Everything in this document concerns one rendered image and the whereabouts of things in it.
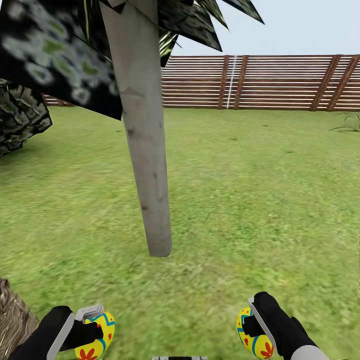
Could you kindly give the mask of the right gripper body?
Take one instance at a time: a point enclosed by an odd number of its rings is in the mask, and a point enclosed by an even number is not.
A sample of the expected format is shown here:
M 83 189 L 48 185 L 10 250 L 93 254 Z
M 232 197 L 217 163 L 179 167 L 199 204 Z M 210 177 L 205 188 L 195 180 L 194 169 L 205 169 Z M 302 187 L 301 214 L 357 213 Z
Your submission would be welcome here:
M 255 315 L 247 316 L 243 320 L 251 338 L 266 334 L 261 325 L 258 323 Z

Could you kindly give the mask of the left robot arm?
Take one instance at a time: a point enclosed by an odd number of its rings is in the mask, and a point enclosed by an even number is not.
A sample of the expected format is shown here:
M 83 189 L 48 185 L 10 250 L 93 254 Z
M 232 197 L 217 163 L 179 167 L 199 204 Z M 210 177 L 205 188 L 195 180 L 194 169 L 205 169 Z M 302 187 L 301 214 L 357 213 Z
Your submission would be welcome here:
M 75 349 L 103 339 L 104 333 L 97 323 L 86 323 L 87 319 L 104 314 L 102 305 L 80 308 L 75 313 L 66 305 L 51 309 L 39 323 L 38 328 L 18 345 L 7 360 L 54 360 L 58 352 Z

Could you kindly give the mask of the easter egg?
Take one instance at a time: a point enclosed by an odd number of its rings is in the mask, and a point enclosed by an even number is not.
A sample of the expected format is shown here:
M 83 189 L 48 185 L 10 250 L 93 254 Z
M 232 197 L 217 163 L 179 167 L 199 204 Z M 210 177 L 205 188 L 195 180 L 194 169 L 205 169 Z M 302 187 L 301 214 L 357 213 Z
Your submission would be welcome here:
M 92 343 L 76 347 L 74 351 L 78 360 L 98 359 L 108 349 L 114 338 L 116 321 L 110 312 L 104 311 L 100 316 L 85 320 L 85 324 L 93 322 L 97 323 L 97 328 L 102 328 L 103 339 L 95 339 Z
M 261 359 L 269 359 L 274 353 L 274 346 L 266 334 L 261 334 L 255 337 L 246 335 L 242 324 L 245 323 L 244 318 L 253 316 L 251 307 L 244 308 L 238 315 L 236 321 L 236 329 L 242 344 L 254 356 Z

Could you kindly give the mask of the wicker basket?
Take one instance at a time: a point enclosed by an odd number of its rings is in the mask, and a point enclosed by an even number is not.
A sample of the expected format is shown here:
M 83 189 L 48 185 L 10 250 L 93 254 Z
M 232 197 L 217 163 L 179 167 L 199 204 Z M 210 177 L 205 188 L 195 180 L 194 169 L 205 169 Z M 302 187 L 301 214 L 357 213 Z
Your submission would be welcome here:
M 23 345 L 40 322 L 21 297 L 13 292 L 7 279 L 0 277 L 0 360 Z

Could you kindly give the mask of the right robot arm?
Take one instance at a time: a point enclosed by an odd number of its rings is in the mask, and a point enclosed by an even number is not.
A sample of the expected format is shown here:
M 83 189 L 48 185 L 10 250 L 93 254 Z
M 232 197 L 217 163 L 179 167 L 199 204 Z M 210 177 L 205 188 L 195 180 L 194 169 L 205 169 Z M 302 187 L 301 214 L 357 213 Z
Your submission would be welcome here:
M 242 324 L 245 335 L 251 338 L 267 335 L 284 360 L 330 360 L 308 336 L 303 325 L 289 317 L 276 299 L 266 291 L 248 299 L 253 315 Z

